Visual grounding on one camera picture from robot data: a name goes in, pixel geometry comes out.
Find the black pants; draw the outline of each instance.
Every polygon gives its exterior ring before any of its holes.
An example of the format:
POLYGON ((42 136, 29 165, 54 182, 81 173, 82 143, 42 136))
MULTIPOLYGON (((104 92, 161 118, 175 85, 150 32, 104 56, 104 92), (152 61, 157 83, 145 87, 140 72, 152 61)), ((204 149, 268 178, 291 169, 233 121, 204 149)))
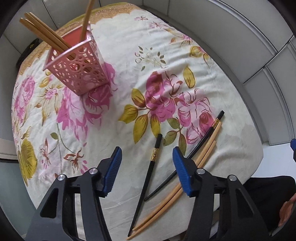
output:
MULTIPOLYGON (((251 177, 244 187, 256 204, 267 229, 274 230, 280 221, 281 207, 296 193, 294 178, 289 176, 251 177)), ((293 212, 288 222, 272 240, 296 240, 296 212, 293 212)))

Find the human hand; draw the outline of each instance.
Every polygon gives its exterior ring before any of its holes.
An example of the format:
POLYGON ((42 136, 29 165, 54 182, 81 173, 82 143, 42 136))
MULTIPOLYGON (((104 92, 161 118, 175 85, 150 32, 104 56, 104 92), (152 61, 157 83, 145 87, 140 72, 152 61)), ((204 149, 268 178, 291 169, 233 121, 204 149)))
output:
POLYGON ((279 227, 283 225, 284 222, 286 222, 289 217, 291 216, 292 213, 292 207, 293 204, 296 201, 296 193, 294 194, 293 197, 290 198, 289 201, 285 202, 281 208, 281 210, 279 211, 279 217, 280 217, 280 221, 279 221, 279 227))

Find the white floor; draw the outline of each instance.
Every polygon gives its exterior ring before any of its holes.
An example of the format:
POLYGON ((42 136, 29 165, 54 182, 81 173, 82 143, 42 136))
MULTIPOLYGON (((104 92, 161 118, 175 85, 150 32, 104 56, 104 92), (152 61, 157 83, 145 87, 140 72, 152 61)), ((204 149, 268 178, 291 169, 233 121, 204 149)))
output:
POLYGON ((296 180, 296 162, 290 143, 269 146, 263 145, 263 160, 253 177, 291 176, 296 180))

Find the table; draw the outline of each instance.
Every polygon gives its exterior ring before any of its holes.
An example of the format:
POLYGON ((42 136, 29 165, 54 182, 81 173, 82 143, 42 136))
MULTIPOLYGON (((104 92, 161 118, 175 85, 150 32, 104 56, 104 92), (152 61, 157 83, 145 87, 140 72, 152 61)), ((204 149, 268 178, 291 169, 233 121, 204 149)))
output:
MULTIPOLYGON (((80 16, 70 21, 58 34, 82 20, 80 16)), ((49 49, 44 42, 23 62, 16 80, 13 135, 21 173, 36 207, 57 175, 81 175, 120 146, 122 164, 101 205, 113 241, 124 240, 155 136, 161 132, 164 141, 148 193, 174 171, 172 149, 179 146, 190 153, 220 110, 225 111, 222 129, 205 168, 217 176, 234 174, 242 183, 250 178, 263 157, 253 121, 231 81, 194 40, 127 3, 93 10, 90 22, 109 84, 76 96, 49 71, 42 71, 49 49)), ((175 178, 145 203, 138 220, 177 182, 175 178)), ((133 240, 161 241, 185 231, 193 203, 183 194, 133 240)), ((77 219, 83 236, 81 215, 77 219)))

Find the gold band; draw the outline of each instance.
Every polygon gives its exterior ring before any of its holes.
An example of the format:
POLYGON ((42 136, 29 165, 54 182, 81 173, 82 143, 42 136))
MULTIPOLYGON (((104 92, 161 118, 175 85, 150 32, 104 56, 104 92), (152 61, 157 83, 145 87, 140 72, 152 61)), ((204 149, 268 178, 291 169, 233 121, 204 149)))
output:
POLYGON ((216 119, 216 120, 214 121, 214 123, 212 124, 212 127, 213 127, 213 128, 216 128, 216 126, 218 125, 219 122, 220 122, 220 120, 219 120, 219 119, 216 119))
POLYGON ((159 150, 159 148, 154 148, 153 153, 152 153, 152 157, 151 157, 152 161, 156 161, 158 150, 159 150))

